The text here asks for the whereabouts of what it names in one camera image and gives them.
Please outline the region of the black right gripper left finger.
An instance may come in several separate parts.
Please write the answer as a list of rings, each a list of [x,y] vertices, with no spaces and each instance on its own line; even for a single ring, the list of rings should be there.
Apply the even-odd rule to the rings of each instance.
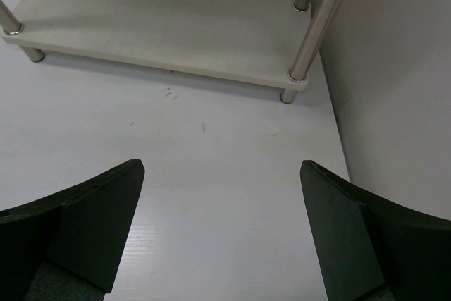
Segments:
[[[131,159],[1,211],[2,300],[103,300],[113,289],[145,169]]]

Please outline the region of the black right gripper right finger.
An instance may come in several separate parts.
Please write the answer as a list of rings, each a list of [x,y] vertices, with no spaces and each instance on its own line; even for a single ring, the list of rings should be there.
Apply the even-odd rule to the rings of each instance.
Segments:
[[[329,300],[449,300],[450,221],[305,160],[300,181]]]

